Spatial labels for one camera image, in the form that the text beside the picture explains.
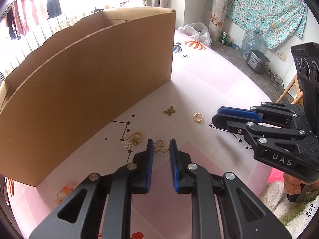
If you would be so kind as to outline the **right hand holding grip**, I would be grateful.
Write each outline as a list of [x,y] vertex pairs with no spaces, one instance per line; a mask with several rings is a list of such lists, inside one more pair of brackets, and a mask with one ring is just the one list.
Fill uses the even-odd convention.
[[295,195],[301,193],[301,184],[303,183],[301,180],[286,173],[283,174],[283,179],[284,190],[288,195]]

